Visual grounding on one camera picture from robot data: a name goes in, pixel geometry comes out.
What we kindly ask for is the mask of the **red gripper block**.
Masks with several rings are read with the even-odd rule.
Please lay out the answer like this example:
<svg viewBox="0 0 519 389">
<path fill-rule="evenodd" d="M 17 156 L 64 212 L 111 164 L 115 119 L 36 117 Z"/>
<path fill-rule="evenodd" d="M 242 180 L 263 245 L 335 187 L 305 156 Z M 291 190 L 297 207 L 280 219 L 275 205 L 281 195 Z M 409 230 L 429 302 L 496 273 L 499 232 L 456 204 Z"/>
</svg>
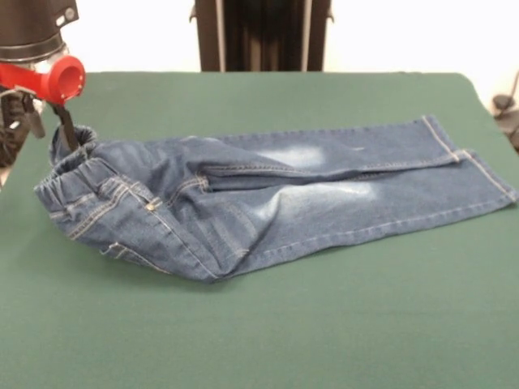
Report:
<svg viewBox="0 0 519 389">
<path fill-rule="evenodd" d="M 44 103 L 41 100 L 68 101 L 75 98 L 82 93 L 85 81 L 86 72 L 82 62 L 70 55 L 60 57 L 47 73 L 31 71 L 10 63 L 1 63 L 1 86 L 24 91 L 22 93 L 24 121 L 37 139 L 45 137 L 45 128 L 41 119 Z M 74 152 L 78 148 L 78 139 L 70 112 L 65 106 L 55 103 L 51 104 L 51 108 L 59 118 L 58 131 L 66 149 Z"/>
</svg>

